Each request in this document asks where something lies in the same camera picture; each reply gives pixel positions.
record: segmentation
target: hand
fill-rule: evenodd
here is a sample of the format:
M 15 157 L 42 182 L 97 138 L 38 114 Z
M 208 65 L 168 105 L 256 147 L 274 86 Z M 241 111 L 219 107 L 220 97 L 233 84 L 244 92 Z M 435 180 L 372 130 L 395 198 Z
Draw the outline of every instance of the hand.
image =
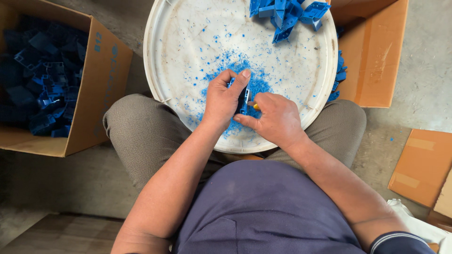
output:
M 258 93 L 254 101 L 262 112 L 260 119 L 237 114 L 234 120 L 253 128 L 263 138 L 283 150 L 309 139 L 301 127 L 300 114 L 295 102 L 272 93 Z
M 230 88 L 227 88 L 226 84 L 231 78 L 235 78 L 235 81 Z M 207 122 L 225 131 L 237 109 L 239 95 L 250 78 L 251 72 L 248 69 L 239 74 L 227 69 L 210 81 L 207 88 L 206 110 L 201 123 Z

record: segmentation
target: navy blue shirt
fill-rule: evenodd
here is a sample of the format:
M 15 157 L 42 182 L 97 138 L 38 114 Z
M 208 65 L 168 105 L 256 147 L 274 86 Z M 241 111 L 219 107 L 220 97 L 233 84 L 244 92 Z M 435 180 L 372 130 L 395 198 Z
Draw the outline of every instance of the navy blue shirt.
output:
M 242 160 L 205 184 L 184 221 L 174 254 L 364 251 L 334 202 L 305 174 L 275 161 Z M 372 254 L 433 254 L 419 237 L 391 232 Z

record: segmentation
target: leg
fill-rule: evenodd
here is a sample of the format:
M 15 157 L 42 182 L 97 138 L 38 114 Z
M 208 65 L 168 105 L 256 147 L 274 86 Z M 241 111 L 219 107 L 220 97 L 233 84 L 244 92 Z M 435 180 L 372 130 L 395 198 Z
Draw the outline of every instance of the leg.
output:
M 140 94 L 115 102 L 104 115 L 104 127 L 138 191 L 192 133 L 170 107 Z M 200 183 L 222 166 L 211 155 Z
M 348 168 L 352 166 L 366 129 L 366 114 L 349 100 L 335 100 L 325 105 L 315 121 L 305 130 L 308 137 Z M 281 149 L 266 160 L 277 160 L 301 167 Z

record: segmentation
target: forearm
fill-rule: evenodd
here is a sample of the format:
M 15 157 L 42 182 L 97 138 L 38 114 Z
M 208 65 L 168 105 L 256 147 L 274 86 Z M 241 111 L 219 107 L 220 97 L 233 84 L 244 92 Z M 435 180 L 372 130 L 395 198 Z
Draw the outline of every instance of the forearm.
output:
M 335 202 L 365 246 L 383 233 L 407 230 L 375 190 L 307 136 L 286 152 Z
M 220 135 L 217 126 L 201 123 L 144 186 L 124 226 L 139 226 L 143 233 L 161 238 L 172 236 Z

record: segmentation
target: striped sleeve cuff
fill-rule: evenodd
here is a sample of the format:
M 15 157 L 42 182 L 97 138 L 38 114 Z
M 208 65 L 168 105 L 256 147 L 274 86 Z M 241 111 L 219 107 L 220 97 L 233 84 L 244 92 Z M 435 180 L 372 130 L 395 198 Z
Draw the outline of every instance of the striped sleeve cuff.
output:
M 382 234 L 370 245 L 370 254 L 434 254 L 428 244 L 417 235 L 394 231 Z

